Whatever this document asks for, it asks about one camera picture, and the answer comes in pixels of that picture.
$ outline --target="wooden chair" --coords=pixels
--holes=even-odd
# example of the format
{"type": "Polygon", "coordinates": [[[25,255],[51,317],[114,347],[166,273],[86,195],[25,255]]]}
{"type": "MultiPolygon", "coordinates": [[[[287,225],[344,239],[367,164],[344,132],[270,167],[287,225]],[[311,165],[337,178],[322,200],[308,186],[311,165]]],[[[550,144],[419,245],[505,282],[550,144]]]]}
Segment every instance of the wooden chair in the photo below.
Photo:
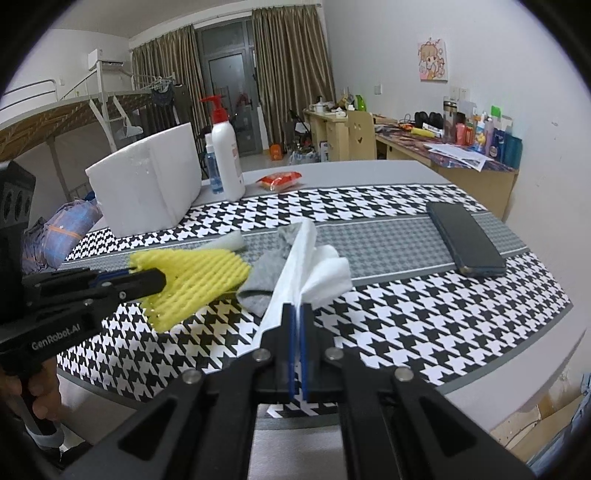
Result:
{"type": "Polygon", "coordinates": [[[374,119],[369,112],[347,112],[349,127],[349,158],[351,160],[376,160],[374,119]]]}

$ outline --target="orange bag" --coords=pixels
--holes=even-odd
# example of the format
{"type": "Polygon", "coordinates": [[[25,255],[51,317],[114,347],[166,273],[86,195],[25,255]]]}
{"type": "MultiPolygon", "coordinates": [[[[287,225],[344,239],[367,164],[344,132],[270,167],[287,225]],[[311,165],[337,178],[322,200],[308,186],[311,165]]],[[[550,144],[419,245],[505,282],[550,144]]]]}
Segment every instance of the orange bag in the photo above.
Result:
{"type": "Polygon", "coordinates": [[[283,190],[293,187],[300,181],[301,173],[296,171],[282,171],[279,173],[271,173],[256,182],[259,187],[269,190],[270,192],[282,192],[283,190]]]}
{"type": "Polygon", "coordinates": [[[271,160],[283,160],[283,149],[278,143],[269,147],[269,154],[271,155],[271,160]]]}

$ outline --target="glass door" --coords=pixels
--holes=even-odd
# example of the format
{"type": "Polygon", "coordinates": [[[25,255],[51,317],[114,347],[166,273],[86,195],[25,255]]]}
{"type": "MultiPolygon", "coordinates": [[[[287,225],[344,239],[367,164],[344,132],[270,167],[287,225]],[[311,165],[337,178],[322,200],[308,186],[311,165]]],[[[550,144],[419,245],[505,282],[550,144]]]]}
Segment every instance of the glass door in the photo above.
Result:
{"type": "Polygon", "coordinates": [[[197,32],[206,92],[208,95],[222,95],[241,156],[262,151],[259,102],[254,65],[249,55],[247,22],[250,20],[234,21],[197,32]]]}

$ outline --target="lotion bottle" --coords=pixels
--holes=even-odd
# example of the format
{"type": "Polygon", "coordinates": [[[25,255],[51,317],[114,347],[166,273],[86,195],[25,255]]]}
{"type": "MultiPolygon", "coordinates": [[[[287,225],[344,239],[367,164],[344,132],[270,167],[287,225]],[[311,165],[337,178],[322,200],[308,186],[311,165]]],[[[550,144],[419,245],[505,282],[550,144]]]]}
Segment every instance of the lotion bottle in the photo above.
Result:
{"type": "Polygon", "coordinates": [[[238,156],[238,144],[236,133],[228,121],[228,112],[222,106],[222,96],[214,95],[204,98],[202,102],[213,102],[212,113],[212,144],[217,160],[217,169],[222,179],[223,191],[226,200],[235,202],[246,193],[240,156],[238,156]]]}

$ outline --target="paper towel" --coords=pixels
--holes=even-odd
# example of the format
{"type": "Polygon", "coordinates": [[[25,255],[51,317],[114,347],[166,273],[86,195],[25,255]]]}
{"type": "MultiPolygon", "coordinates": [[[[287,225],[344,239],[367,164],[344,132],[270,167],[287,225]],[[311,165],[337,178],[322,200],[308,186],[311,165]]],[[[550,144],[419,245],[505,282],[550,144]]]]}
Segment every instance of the paper towel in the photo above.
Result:
{"type": "MultiPolygon", "coordinates": [[[[336,297],[353,288],[349,261],[339,257],[332,246],[323,245],[316,248],[315,244],[314,222],[303,219],[267,312],[253,338],[252,349],[260,346],[264,332],[281,324],[284,303],[295,306],[311,303],[312,308],[316,309],[328,305],[336,297]]],[[[296,309],[298,322],[299,310],[296,309]]]]}

